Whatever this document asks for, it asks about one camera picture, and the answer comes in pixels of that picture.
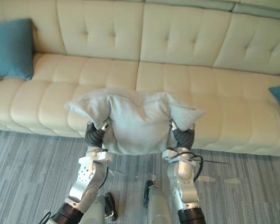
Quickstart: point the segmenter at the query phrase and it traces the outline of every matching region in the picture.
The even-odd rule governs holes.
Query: sofa
[[[0,22],[32,19],[35,48],[31,80],[0,80],[0,130],[83,137],[72,99],[168,91],[206,111],[193,148],[280,156],[280,20],[172,4],[0,0]]]

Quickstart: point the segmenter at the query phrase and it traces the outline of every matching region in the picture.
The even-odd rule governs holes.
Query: white pillow
[[[111,125],[104,135],[104,148],[132,155],[160,153],[167,147],[175,147],[170,120],[187,130],[204,114],[178,102],[167,92],[125,89],[93,91],[72,100],[66,107],[87,117],[96,128],[109,120]]]

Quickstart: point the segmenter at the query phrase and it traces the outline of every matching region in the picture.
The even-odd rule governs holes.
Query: grey striped carpet
[[[56,212],[84,151],[83,139],[0,131],[0,224],[37,224],[47,211]],[[280,224],[280,157],[194,152],[229,163],[205,163],[196,182],[208,224]],[[143,188],[152,177],[178,223],[166,167],[160,154],[115,156],[101,193],[113,193],[117,224],[145,223]]]

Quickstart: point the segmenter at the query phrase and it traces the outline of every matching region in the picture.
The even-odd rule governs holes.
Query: wire
[[[47,212],[38,224],[45,224],[51,217],[51,212]]]
[[[107,173],[106,173],[105,179],[104,179],[103,183],[101,184],[101,186],[99,186],[98,189],[101,189],[101,187],[102,187],[102,186],[104,185],[104,183],[106,182],[107,177],[108,177],[108,173],[109,173],[109,166],[107,166]]]
[[[178,154],[176,154],[175,156],[173,156],[172,159],[174,159],[174,158],[176,158],[176,157],[178,157],[178,156],[180,156],[180,155],[184,155],[184,154],[191,154],[191,155],[193,155],[193,156],[197,156],[197,155],[195,155],[195,154],[192,153],[192,152],[181,152],[181,153],[178,153]]]
[[[193,179],[193,182],[195,182],[195,181],[198,179],[198,177],[200,176],[200,174],[201,174],[201,172],[202,172],[202,169],[203,169],[203,162],[214,162],[214,163],[228,164],[228,163],[226,163],[226,162],[218,162],[218,161],[211,161],[211,160],[203,160],[202,156],[196,155],[196,154],[194,154],[194,153],[192,153],[192,152],[181,152],[181,153],[178,153],[178,154],[176,154],[175,156],[173,156],[172,159],[174,159],[174,158],[176,158],[176,157],[178,157],[178,156],[180,156],[180,155],[183,155],[183,154],[190,154],[190,155],[192,155],[192,157],[189,158],[189,161],[200,161],[200,163],[199,163],[199,169],[198,169],[197,174],[195,175],[195,177],[194,177],[194,179]]]

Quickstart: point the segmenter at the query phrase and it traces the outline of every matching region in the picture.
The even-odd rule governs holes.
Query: tufted back cushion
[[[68,54],[139,60],[142,3],[59,0],[58,14]]]
[[[280,74],[280,20],[106,0],[0,0],[31,18],[36,52]]]
[[[233,14],[214,67],[280,74],[280,20]]]
[[[0,22],[20,18],[32,19],[36,52],[66,53],[55,0],[0,0]]]
[[[212,66],[231,13],[146,4],[141,60]]]

